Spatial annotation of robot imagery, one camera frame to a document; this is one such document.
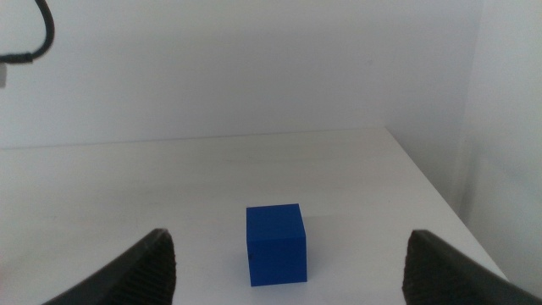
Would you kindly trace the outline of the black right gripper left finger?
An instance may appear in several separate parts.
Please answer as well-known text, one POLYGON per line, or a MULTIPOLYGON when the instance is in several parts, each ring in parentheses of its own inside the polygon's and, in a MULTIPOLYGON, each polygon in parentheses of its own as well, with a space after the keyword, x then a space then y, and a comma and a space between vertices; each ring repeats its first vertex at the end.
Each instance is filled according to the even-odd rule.
POLYGON ((169 305, 175 286, 173 239, 168 230, 154 229, 116 259, 47 303, 169 305))

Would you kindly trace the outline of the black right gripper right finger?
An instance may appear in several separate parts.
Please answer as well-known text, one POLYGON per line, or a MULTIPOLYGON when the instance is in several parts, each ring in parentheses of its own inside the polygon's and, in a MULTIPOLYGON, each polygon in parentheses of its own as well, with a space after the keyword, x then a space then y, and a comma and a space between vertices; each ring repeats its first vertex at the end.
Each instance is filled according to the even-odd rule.
POLYGON ((541 305, 429 230, 408 239, 401 290, 408 305, 541 305))

